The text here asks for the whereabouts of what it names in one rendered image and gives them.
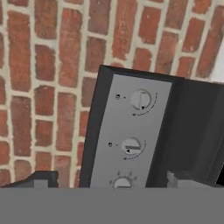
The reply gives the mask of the black stove with grey panel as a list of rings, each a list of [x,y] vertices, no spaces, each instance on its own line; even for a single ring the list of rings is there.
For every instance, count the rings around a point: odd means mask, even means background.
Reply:
[[[150,105],[137,110],[130,97],[146,90]],[[122,143],[136,138],[141,151]],[[167,172],[220,185],[224,166],[224,85],[102,65],[94,88],[80,170],[80,186],[168,187]]]

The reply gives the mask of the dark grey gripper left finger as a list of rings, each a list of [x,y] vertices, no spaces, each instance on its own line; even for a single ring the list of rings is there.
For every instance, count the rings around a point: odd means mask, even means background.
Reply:
[[[35,171],[25,179],[3,185],[3,188],[58,188],[58,178],[57,171]]]

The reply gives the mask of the grey round stove knob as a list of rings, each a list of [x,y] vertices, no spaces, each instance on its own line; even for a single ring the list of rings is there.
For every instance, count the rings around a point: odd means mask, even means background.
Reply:
[[[122,142],[122,150],[127,155],[136,155],[141,151],[141,144],[136,138],[128,138]]]
[[[121,177],[115,180],[114,188],[131,188],[131,183],[128,178]]]
[[[134,109],[144,110],[151,104],[151,95],[144,89],[138,89],[131,95],[130,104]]]

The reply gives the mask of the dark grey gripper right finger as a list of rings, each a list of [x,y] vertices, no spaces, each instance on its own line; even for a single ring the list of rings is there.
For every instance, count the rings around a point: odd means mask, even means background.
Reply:
[[[168,171],[167,180],[171,188],[222,188],[222,185],[193,178],[184,171]]]

